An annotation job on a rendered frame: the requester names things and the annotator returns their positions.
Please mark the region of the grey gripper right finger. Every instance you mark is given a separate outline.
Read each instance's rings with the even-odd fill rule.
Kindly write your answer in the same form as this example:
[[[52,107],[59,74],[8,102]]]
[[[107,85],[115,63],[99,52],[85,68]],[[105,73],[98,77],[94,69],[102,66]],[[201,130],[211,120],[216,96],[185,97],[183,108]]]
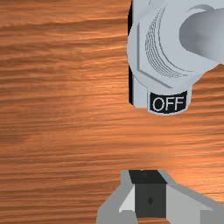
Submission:
[[[224,206],[183,185],[163,170],[143,171],[143,217],[171,224],[224,224]]]

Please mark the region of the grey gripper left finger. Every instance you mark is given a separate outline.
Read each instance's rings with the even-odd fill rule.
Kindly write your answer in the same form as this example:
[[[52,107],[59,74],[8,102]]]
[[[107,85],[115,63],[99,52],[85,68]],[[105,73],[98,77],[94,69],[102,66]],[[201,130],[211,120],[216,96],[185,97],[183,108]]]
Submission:
[[[151,217],[147,200],[135,187],[149,177],[146,170],[121,170],[121,182],[98,208],[96,224],[138,224]]]

